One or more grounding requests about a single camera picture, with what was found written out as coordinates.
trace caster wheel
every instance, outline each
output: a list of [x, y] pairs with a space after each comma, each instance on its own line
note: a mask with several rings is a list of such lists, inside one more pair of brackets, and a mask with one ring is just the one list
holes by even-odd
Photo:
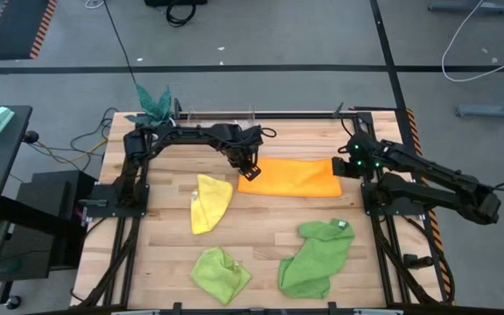
[[15, 310], [21, 305], [21, 297], [9, 296], [9, 299], [5, 303], [7, 310]]

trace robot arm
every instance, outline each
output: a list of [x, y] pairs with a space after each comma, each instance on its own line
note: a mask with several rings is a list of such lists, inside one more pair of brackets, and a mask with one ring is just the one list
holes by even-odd
[[139, 169], [173, 144], [206, 144], [227, 157], [232, 167], [247, 180], [261, 172], [256, 166], [258, 148], [263, 144], [262, 128], [254, 126], [242, 130], [237, 124], [217, 123], [209, 128], [172, 127], [160, 125], [142, 127], [123, 137], [125, 159], [122, 174], [114, 181], [118, 207], [135, 207], [146, 197], [143, 182], [136, 182]]
[[410, 153], [402, 144], [388, 140], [377, 142], [369, 134], [359, 132], [345, 146], [349, 162], [339, 157], [332, 160], [334, 175], [356, 178], [374, 176], [376, 170], [386, 167], [396, 172], [413, 172], [425, 177], [448, 191], [406, 182], [394, 173], [385, 173], [371, 192], [380, 204], [407, 197], [426, 208], [441, 206], [458, 212], [478, 224], [492, 224], [499, 219], [501, 202], [494, 188], [481, 184], [475, 177], [462, 174]]

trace green cloth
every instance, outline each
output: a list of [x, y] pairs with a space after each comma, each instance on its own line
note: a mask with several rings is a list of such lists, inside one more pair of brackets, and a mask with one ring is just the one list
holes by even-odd
[[354, 231], [344, 220], [333, 219], [330, 224], [301, 224], [298, 234], [306, 241], [295, 257], [281, 261], [279, 289], [291, 298], [325, 298], [330, 291], [329, 276], [346, 262]]
[[227, 305], [250, 281], [252, 276], [221, 248], [210, 248], [201, 254], [190, 278], [201, 289]]

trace wooden table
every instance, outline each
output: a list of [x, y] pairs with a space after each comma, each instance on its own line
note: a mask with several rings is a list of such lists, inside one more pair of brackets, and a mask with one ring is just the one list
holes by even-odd
[[[134, 128], [133, 123], [124, 119], [127, 114], [115, 114], [100, 176], [102, 183], [111, 183], [120, 174], [123, 135]], [[402, 141], [394, 112], [373, 112], [373, 118], [379, 140]], [[348, 139], [337, 119], [257, 122], [277, 131], [277, 137], [263, 139], [262, 157], [331, 158], [339, 155], [336, 150]], [[203, 126], [212, 123], [221, 122], [200, 122]], [[248, 121], [239, 123], [244, 129], [249, 125]], [[346, 123], [350, 130], [354, 129], [349, 121]], [[225, 216], [211, 233], [193, 235], [190, 198], [197, 188], [199, 173], [230, 182], [234, 196]], [[174, 302], [182, 302], [185, 309], [223, 308], [189, 277], [200, 254], [215, 246], [221, 246], [252, 274], [252, 280], [228, 308], [325, 308], [329, 301], [337, 302], [338, 307], [385, 305], [375, 239], [363, 209], [358, 179], [341, 178], [343, 195], [338, 198], [290, 198], [237, 192], [237, 178], [237, 170], [230, 167], [226, 158], [204, 145], [171, 146], [150, 162], [150, 200], [148, 213], [141, 221], [130, 309], [171, 309]], [[294, 256], [300, 249], [304, 240], [298, 237], [298, 226], [308, 221], [329, 222], [331, 218], [349, 221], [356, 236], [345, 267], [330, 277], [329, 296], [325, 300], [286, 297], [277, 286], [279, 261]], [[402, 218], [396, 218], [395, 225], [402, 253], [430, 255], [428, 242], [419, 231]], [[78, 296], [84, 298], [109, 266], [115, 230], [116, 219], [109, 218], [88, 236], [74, 287]], [[396, 273], [389, 262], [388, 268], [395, 300], [400, 302]], [[412, 273], [432, 297], [441, 298], [434, 268]], [[119, 300], [122, 278], [120, 271], [113, 303]]]

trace concrete floor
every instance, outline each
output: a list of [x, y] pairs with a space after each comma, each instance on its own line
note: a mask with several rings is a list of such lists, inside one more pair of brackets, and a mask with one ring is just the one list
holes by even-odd
[[[428, 1], [380, 0], [395, 63], [438, 66], [464, 14], [430, 13]], [[385, 65], [371, 7], [365, 0], [212, 0], [195, 19], [173, 29], [143, 1], [109, 2], [112, 17], [133, 66], [218, 66], [261, 64]], [[471, 20], [452, 48], [449, 65], [504, 62], [504, 16]], [[103, 7], [60, 1], [38, 59], [0, 61], [0, 67], [124, 67], [125, 59]], [[475, 73], [455, 73], [466, 77]], [[495, 184], [504, 181], [504, 120], [454, 116], [465, 102], [504, 102], [504, 73], [452, 83], [441, 73], [399, 73], [406, 106], [413, 109], [423, 153], [452, 168]], [[386, 72], [136, 73], [153, 95], [168, 84], [184, 109], [315, 110], [350, 106], [396, 106]], [[0, 105], [29, 104], [30, 129], [45, 144], [68, 146], [92, 130], [102, 112], [139, 108], [128, 73], [0, 75]], [[88, 139], [85, 145], [97, 141]], [[70, 169], [22, 146], [12, 173], [29, 180], [34, 172]], [[87, 172], [98, 177], [94, 161]], [[14, 197], [10, 178], [4, 194]], [[504, 308], [504, 193], [500, 222], [482, 227], [456, 213], [437, 215], [445, 253], [456, 279], [457, 305]], [[75, 272], [16, 283], [12, 294], [24, 304], [0, 314], [64, 309]]]

